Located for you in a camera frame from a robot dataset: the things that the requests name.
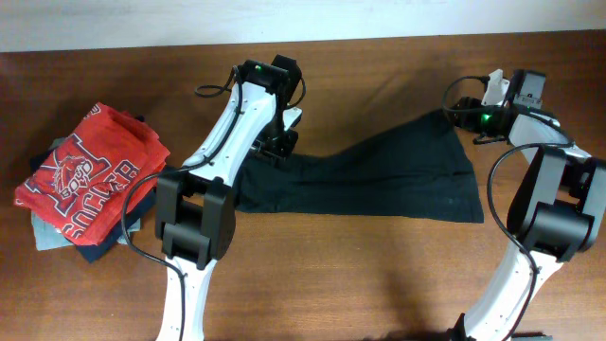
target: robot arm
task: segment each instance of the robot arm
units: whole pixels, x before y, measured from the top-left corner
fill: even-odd
[[[481,134],[507,135],[516,147],[529,143],[565,144],[568,138],[545,124],[547,120],[560,126],[554,117],[540,110],[543,84],[544,75],[539,73],[519,70],[509,82],[503,79],[501,70],[496,70],[490,74],[482,105],[501,105],[509,100],[509,108],[515,110],[506,109],[495,117],[478,113],[477,117],[464,117],[466,122],[457,123],[463,123],[468,129],[473,127]],[[522,152],[530,167],[509,208],[507,228],[530,250],[540,270],[532,292],[534,296],[564,262],[595,242],[606,209],[603,196],[606,165],[576,146],[541,147]],[[569,204],[557,200],[559,189],[567,189],[578,202]],[[499,341],[508,336],[530,292],[531,269],[528,257],[515,243],[509,242],[485,294],[459,317],[450,339]]]
[[[297,140],[292,128],[301,110],[288,106],[302,79],[296,61],[279,55],[271,65],[247,61],[238,66],[237,80],[238,76],[241,88],[233,87],[210,135],[184,166],[214,155],[210,162],[188,173],[158,179],[155,234],[162,241],[167,261],[186,274],[184,340],[204,340],[210,278],[236,227],[231,187],[242,161],[248,153],[285,158]],[[184,200],[193,194],[204,195],[204,206]],[[179,278],[170,269],[168,276],[159,341],[178,340],[182,318]]]

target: stack of clothes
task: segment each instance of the stack of clothes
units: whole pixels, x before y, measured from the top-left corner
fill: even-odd
[[[168,155],[141,118],[98,103],[70,136],[30,160],[33,173],[15,190],[14,203],[31,209],[39,250],[74,244],[94,261],[122,235],[131,186],[162,170]],[[154,186],[149,181],[133,195],[129,231],[140,228],[140,217],[154,205]]]

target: black cable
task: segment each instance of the black cable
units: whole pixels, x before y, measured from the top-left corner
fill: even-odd
[[[524,305],[522,306],[522,310],[518,314],[518,317],[516,318],[513,326],[509,330],[507,336],[505,336],[503,338],[503,341],[507,341],[515,333],[515,330],[518,328],[520,321],[522,321],[522,317],[524,316],[524,313],[526,312],[526,308],[528,307],[528,304],[530,304],[530,300],[532,299],[532,295],[534,293],[534,289],[537,284],[537,277],[539,275],[540,269],[537,268],[537,263],[534,260],[534,258],[532,257],[532,255],[530,254],[530,251],[528,251],[528,249],[526,249],[526,247],[523,246],[507,230],[507,228],[505,227],[505,225],[499,218],[499,215],[497,214],[496,209],[494,208],[494,201],[492,199],[492,179],[494,178],[494,174],[496,173],[496,170],[499,167],[499,165],[501,164],[501,162],[503,162],[505,159],[507,159],[508,157],[510,157],[511,155],[513,155],[516,152],[519,152],[519,151],[522,151],[525,149],[529,149],[529,148],[539,148],[539,147],[570,148],[570,147],[573,147],[574,145],[575,145],[575,143],[571,139],[569,139],[567,143],[529,143],[529,144],[525,144],[522,146],[512,148],[511,150],[505,152],[503,155],[501,155],[496,160],[496,162],[494,162],[494,165],[492,165],[492,168],[490,169],[489,179],[488,179],[488,184],[487,184],[487,196],[488,196],[489,209],[490,209],[490,213],[492,214],[492,218],[494,218],[494,221],[497,223],[499,228],[501,228],[501,231],[503,231],[503,233],[505,233],[505,235],[509,238],[509,240],[512,241],[520,249],[520,252],[522,252],[528,258],[528,261],[530,262],[530,269],[532,270],[532,279],[530,281],[530,288],[528,290],[528,296],[526,298],[526,301],[524,302]]]
[[[303,87],[303,89],[301,90],[301,97],[299,97],[299,99],[294,104],[287,105],[285,110],[293,109],[301,102],[301,100],[303,100],[303,98],[305,98],[305,94],[307,94],[307,86],[305,85],[305,80],[303,80],[303,77],[301,77],[301,86]]]
[[[231,84],[231,81],[234,79],[234,68],[231,69],[231,72],[229,73],[229,78],[227,79],[227,81],[225,82],[224,86],[219,86],[219,85],[200,85],[197,88],[195,88],[193,90],[193,93],[201,98],[204,99],[212,99],[214,97],[217,97],[218,95],[222,94],[223,92],[227,91],[227,92],[231,92],[231,89],[229,89],[229,84]],[[202,89],[218,89],[219,91],[214,92],[212,94],[203,94],[200,92],[200,90]]]
[[[184,171],[191,171],[191,170],[195,170],[198,169],[206,164],[208,164],[210,161],[212,161],[212,159],[219,153],[219,151],[221,150],[221,148],[223,147],[223,145],[225,144],[225,142],[227,141],[227,139],[229,138],[229,136],[231,136],[232,131],[234,130],[234,127],[236,126],[236,123],[238,122],[238,117],[241,114],[241,108],[242,108],[242,80],[240,77],[240,73],[238,71],[238,67],[234,66],[232,67],[232,71],[231,74],[229,75],[229,80],[228,82],[221,87],[222,90],[220,90],[218,93],[216,94],[212,94],[212,95],[204,95],[204,94],[200,94],[198,92],[198,90],[203,89],[203,88],[220,88],[217,85],[203,85],[203,86],[199,86],[196,88],[195,90],[195,94],[203,97],[203,98],[209,98],[209,97],[215,97],[220,95],[223,91],[226,91],[227,86],[229,86],[229,83],[232,81],[232,79],[234,78],[234,75],[236,76],[236,83],[238,85],[238,90],[239,90],[239,96],[238,96],[238,105],[236,107],[236,114],[234,115],[234,117],[231,120],[231,123],[229,125],[229,128],[227,129],[227,132],[225,132],[225,135],[223,136],[221,142],[219,143],[219,145],[217,146],[217,148],[215,148],[213,150],[213,152],[209,155],[209,156],[204,156],[203,160],[200,161],[197,164],[191,165],[191,166],[182,166],[179,169],[176,170],[164,170],[164,171],[160,171],[157,173],[153,173],[150,174],[146,177],[144,177],[143,179],[139,180],[138,182],[136,182],[131,189],[129,190],[128,194],[126,195],[126,199],[124,200],[124,205],[122,207],[122,234],[124,235],[124,239],[126,240],[126,244],[129,245],[129,247],[137,254],[139,254],[140,256],[148,259],[148,260],[153,260],[157,263],[160,263],[166,267],[168,267],[169,269],[171,269],[172,271],[174,271],[177,274],[177,277],[179,278],[179,283],[181,285],[181,328],[179,329],[179,341],[183,340],[183,328],[185,326],[185,322],[186,322],[186,285],[185,285],[185,276],[181,270],[179,270],[179,268],[177,268],[176,266],[170,264],[169,262],[165,261],[165,260],[161,260],[159,258],[157,258],[156,256],[153,256],[143,250],[141,250],[140,248],[134,246],[133,242],[131,241],[131,237],[129,236],[129,233],[127,231],[126,228],[126,213],[128,210],[128,206],[129,206],[129,202],[131,201],[131,198],[133,197],[133,194],[136,192],[137,189],[139,189],[143,184],[145,184],[146,182],[150,181],[151,179],[157,178],[161,175],[169,175],[169,174],[175,174],[175,173],[179,173],[179,172],[184,172]]]
[[[464,80],[477,80],[477,81],[481,81],[483,84],[487,84],[488,81],[490,81],[490,77],[489,76],[463,76],[455,81],[453,81],[450,85],[448,85],[448,87],[446,88],[446,91],[444,91],[444,95],[442,96],[442,111],[444,112],[444,114],[447,113],[453,113],[453,114],[475,114],[475,113],[486,113],[486,108],[489,106],[485,106],[482,108],[473,108],[473,109],[451,109],[446,105],[446,99],[448,98],[448,94],[450,93],[451,89],[459,84],[461,81]],[[492,110],[494,109],[494,107],[498,107],[498,105],[491,105],[490,107],[492,107]]]

